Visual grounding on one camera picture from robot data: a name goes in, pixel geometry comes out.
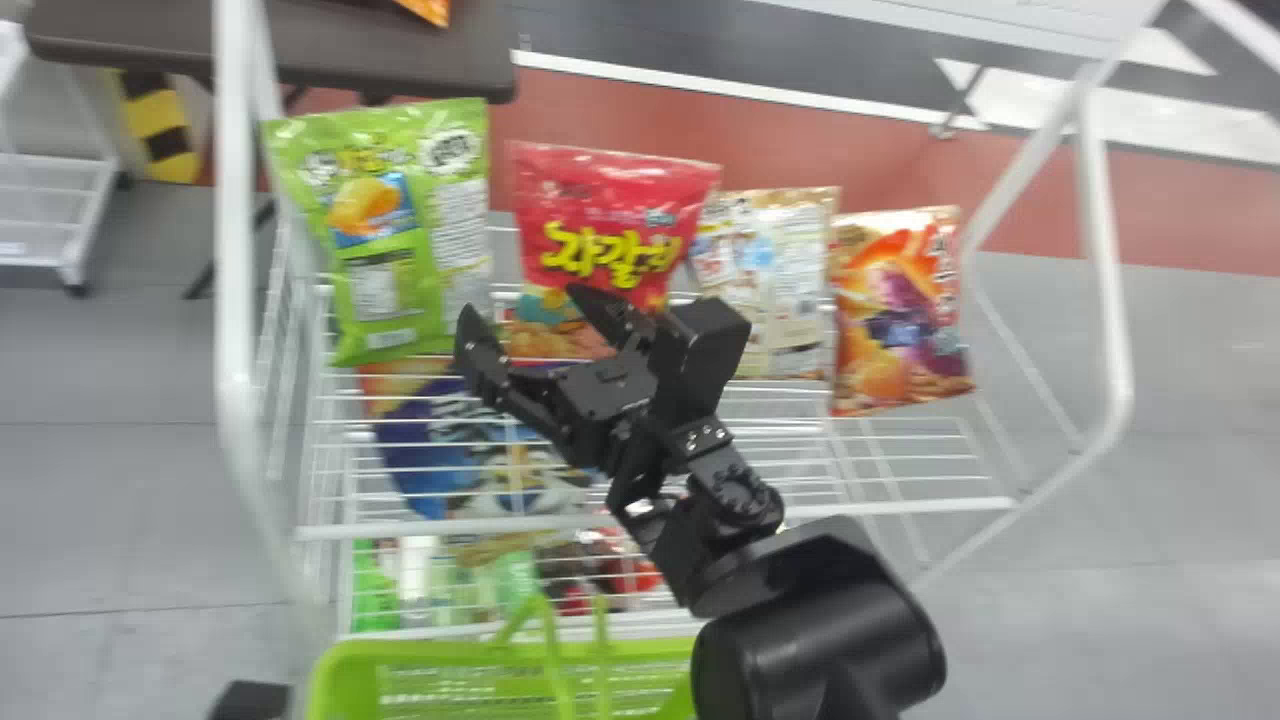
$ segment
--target cart frame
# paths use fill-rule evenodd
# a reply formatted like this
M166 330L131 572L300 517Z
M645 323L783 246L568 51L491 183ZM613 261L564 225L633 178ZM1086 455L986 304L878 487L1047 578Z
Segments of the cart frame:
M1129 33L1142 23L1124 28ZM218 428L228 468L239 495L261 536L264 551L276 570L288 600L297 607L303 642L297 647L298 667L308 664L324 647L342 637L349 621L349 597L337 592L349 571L349 541L355 537L384 537L389 534L444 534L451 532L476 532L484 527L494 530L494 521L484 520L421 520L396 524L355 523L351 505L339 507L332 521L308 515L312 491L307 478L292 478L294 461L301 470L303 460L316 461L315 448L326 428L333 425L361 430L358 418L326 416L323 379L329 374L324 365L328 354L326 311L329 293L323 275L317 274L306 229L289 199L274 188L280 209L276 227L273 266L265 295L265 310L257 315L253 268L252 193L256 181L253 163L253 129L257 120L283 117L275 64L266 32L266 15L261 0L215 0L214 3L215 55L216 55L216 187L215 187L215 242L219 266L215 293L215 392L218 400ZM1124 42L1117 41L1107 58L1085 61L1071 88L1042 128L1023 145L1016 158L997 181L989 195L966 223L961 233L961 268L965 270L966 290L980 309L982 315L997 331L1006 350L1018 361L1027 382L1043 401L1046 413L1053 418L1074 452L1043 480L1032 483L1029 478L1016 478L1027 473L1009 433L997 414L982 397L974 395L978 415L987 423L993 445L1004 452L1018 480L1018 492L1005 498L1007 502L983 507L997 515L963 542L948 548L940 559L913 578L914 587L922 587L956 562L972 555L993 537L1007 529L1032 509L1050 500L1064 486L1078 478L1087 468L1108 451L1121 437L1133 411L1133 365L1125 300L1120 282L1116 251L1115 220L1107 176L1106 146L1098 132L1097 117L1091 102L1091 92L1103 85L1116 68ZM1082 217L1082 242L1097 279L1098 322L1102 328L1101 354L1105 366L1105 409L1102 416L1087 432L1082 432L1068 416L1061 402L1053 396L1041 373L1030 361L1009 324L986 295L980 275L974 265L978 250L998 225L1006 211L1037 174L1059 143L1069 122L1075 122L1075 156L1078 161L1078 202ZM493 228L495 232L509 228ZM301 378L303 382L293 382ZM804 391L805 388L791 388ZM351 388L342 388L351 395ZM305 415L298 427L298 413ZM841 432L832 430L835 420L818 418L828 445L845 442ZM877 433L878 420L854 420L854 432L864 442L872 443L872 464L886 466L891 456L879 448L883 433ZM959 436L970 433L960 425ZM288 450L289 438L300 434L301 450ZM351 456L340 456L333 468L340 478L339 488L351 489ZM832 473L837 479L855 480L855 473L846 465L850 459L833 455ZM897 492L899 483L887 482L887 492ZM911 518L920 511L919 505L888 497L888 503L878 509L858 509L867 518L901 515L906 534L911 536ZM932 512L970 510L965 507L970 497L938 501ZM543 527L545 519L524 520L521 527ZM552 524L572 525L577 520ZM509 527L508 520L502 525ZM338 605L338 625L332 618ZM689 632L682 611L657 611L646 615L650 629L669 626L676 632ZM484 632L486 628L470 628ZM392 637L426 637L429 633L392 633Z

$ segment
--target green chip bag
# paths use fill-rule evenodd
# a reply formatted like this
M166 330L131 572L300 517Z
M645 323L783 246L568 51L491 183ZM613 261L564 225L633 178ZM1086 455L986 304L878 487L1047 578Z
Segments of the green chip bag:
M334 365L451 352L489 306L488 109L479 97L270 120L278 182L329 252Z

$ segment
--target potato chip image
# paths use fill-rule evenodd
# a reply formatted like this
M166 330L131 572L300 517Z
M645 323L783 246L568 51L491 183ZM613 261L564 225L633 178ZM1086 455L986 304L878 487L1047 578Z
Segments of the potato chip image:
M547 288L543 295L543 307L548 310L559 310L568 302L568 293L558 287Z
M338 190L325 222L344 233L358 234L367 228L366 220L385 215L399 204L396 187L378 178L355 178Z

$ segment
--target yellow black striped pole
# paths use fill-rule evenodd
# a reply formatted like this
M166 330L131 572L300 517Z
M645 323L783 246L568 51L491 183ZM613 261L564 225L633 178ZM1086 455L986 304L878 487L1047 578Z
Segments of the yellow black striped pole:
M200 156L191 143L191 128L165 73L113 70L124 99L129 135L147 159L147 177L189 183L200 173Z

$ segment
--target white wire rack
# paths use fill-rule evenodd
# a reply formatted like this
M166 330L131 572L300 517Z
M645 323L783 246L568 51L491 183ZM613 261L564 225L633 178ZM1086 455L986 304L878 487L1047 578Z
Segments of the white wire rack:
M314 245L305 225L279 191L275 200L280 223L269 287L261 302L255 295L251 123L255 118L283 114L279 85L261 1L218 0L214 5L219 92L215 190L219 430L230 475L257 524L264 551L302 619L306 642L294 646L297 659L308 661L335 638L346 637L355 621L380 612L396 615L396 628L372 634L439 637L490 630L495 628L500 601L474 577L430 570L438 564L456 562L434 551L415 556L402 548L397 561L416 577L439 575L433 580L436 589L448 589L465 612L451 612L447 620L438 615L434 621L421 621L404 610L353 610L358 597L392 592L355 589L357 574L367 571L366 561L374 560L381 568L396 560L396 551L387 546L360 550L357 541L364 544L364 539L401 538L402 543L413 544L404 538L431 537L439 548L461 534L485 539L525 532L541 533L530 542L541 548L562 543L577 530L609 525L608 516L596 511L604 487L593 486L581 503L558 514L538 514L517 503L516 510L504 512L429 520L407 509L406 502L422 498L406 498L398 492L394 475L403 469L384 462L388 447L379 441L379 420L364 413L364 404L378 398L362 395L357 372L328 364L329 288L316 273ZM788 523L832 512L856 515L895 568L920 587L1048 500L1120 437L1132 409L1133 378L1105 146L1094 127L1089 91L1106 81L1121 49L1117 45L1111 58L1084 64L1062 105L1024 145L961 237L965 287L975 305L966 322L988 323L995 331L992 337L997 338L991 347L975 348L979 365L982 354L1007 352L1021 370L1018 377L986 379L1024 383L1043 401L1043 413L1061 430L1064 446L1071 448L1070 454L1064 452L1065 462L1034 475L1000 421L998 409L980 388L969 396L870 418L835 419L826 413L827 391L822 384L733 382L726 391L721 416L733 428L753 465L782 491ZM1105 366L1103 414L1087 432L1068 418L983 292L980 274L973 265L977 251L1048 158L1069 120L1078 126L1078 195L1084 246L1096 270L1102 327L1097 350ZM490 229L497 233L494 242L511 242L509 228ZM499 302L509 301L511 295L511 288L495 288ZM413 391L403 397L416 395ZM397 397L401 396L388 395L381 400ZM484 421L503 433L512 427L504 419ZM526 466L543 461L530 462L530 454L517 455L511 450L513 445L531 446L536 441L515 443L511 434L502 437L507 441L490 439L486 445L490 450L497 446L499 464L506 469L554 470ZM413 471L438 469L426 465ZM669 594L660 588L641 589L643 573L635 570L639 556L625 546L608 555L621 556L631 569L588 568L579 573L579 579L608 583L616 579L611 575L627 575L622 585L605 585L613 588L605 593L617 596L612 600L626 607L611 623L620 635L692 632L692 621L673 607ZM550 565L563 561L535 556L548 574L554 574ZM470 594L454 592L463 591L463 585ZM460 597L470 600L458 601ZM566 623L570 632L575 630L572 620Z
M502 304L515 297L515 288L499 287L494 292L499 313ZM677 295L675 301L689 299ZM268 316L269 324L276 322L276 318ZM429 389L398 395L403 391L397 389L397 395L374 395L367 391L365 380L388 377L392 375L370 378L357 370L321 369L312 379L314 395L310 401L315 416L307 425L310 441L305 448L308 454L305 464L308 471L302 478L305 487L300 493L303 520L294 534L312 553L323 552L321 548L329 548L334 542L342 547L334 612L343 633L353 626L353 621L361 620L358 612L352 616L351 593L356 584L352 574L358 571L348 557L353 552L353 539L417 536L479 536L494 539L495 534L534 533L525 542L547 548L564 546L572 539L572 530L613 524L604 514L603 502L608 489L604 479L598 479L582 491L580 501L568 509L557 505L557 511L548 514L532 506L521 506L524 493L517 492L518 489L529 484L545 487L553 480L544 478L563 473L566 468L556 459L529 452L532 448L547 450L549 443L516 438L512 428L517 423L508 416L488 415L461 420L468 423L467 437L474 438L462 441L452 433L448 439L433 439L429 434L431 428L460 423L453 418L367 416L365 407L370 402L460 402L456 392L449 389L456 389L454 383L461 378L443 373L393 375L426 387L433 382L453 380L443 393ZM466 402L477 401L467 398ZM984 460L987 452L979 447L978 434L964 416L901 414L831 418L828 404L829 395L823 383L803 380L735 380L728 384L721 401L719 416L733 432L736 446L751 466L782 493L788 523L804 523L838 512L863 516L881 547L896 556L900 560L897 565L905 568L909 575L914 575L943 556L947 542L954 542L954 533L947 532L957 527L954 515L972 515L969 521L960 523L972 530L983 521L989 521L995 514L1015 507L1014 497L1004 489L997 474L988 469ZM402 423L421 427L422 437L404 442L387 441L380 436L379 430L387 425ZM483 452L486 460L476 465L449 462L399 466L384 461L385 454L392 450L456 446ZM417 493L402 492L397 484L399 474L421 478L443 473L476 475L476 482L466 483L466 489ZM672 477L667 491L677 493L682 484L682 477ZM504 510L498 510L499 505L495 502L480 502L492 496L509 497L515 502ZM461 518L429 520L410 507L411 502L421 498L445 503L466 502L472 507L488 509L488 512L481 510ZM384 556L394 553L385 548L376 552ZM639 556L632 553L626 559L639 561ZM383 560L384 564L398 562ZM316 556L310 566L319 569L326 561L328 557ZM435 561L451 562L448 556L438 556ZM556 573L553 568L545 566L547 562L554 561L540 562L544 570L541 574L552 578ZM440 573L431 573L421 565L410 573L440 577ZM611 593L608 568L580 569L576 580L590 585L595 594L611 594L611 600L618 601L620 609L628 610L625 616L616 619L616 625L652 630L655 620L666 620L663 626L671 630L689 632L692 628L686 614L677 615L680 621L672 620L676 605L664 589L639 594L626 591ZM468 594L461 587L435 589L445 597ZM488 601L471 600L467 607L476 612L470 616L495 616L499 612L497 603L492 593ZM387 615L413 611L406 606L402 611L375 612ZM415 623L412 629L392 634L439 637L474 634L488 628L484 623L431 626Z
M86 292L84 263L97 236L120 163L69 68L59 79L76 108L97 159L22 154L8 131L4 109L29 58L22 26L0 22L0 265L54 268L76 296Z

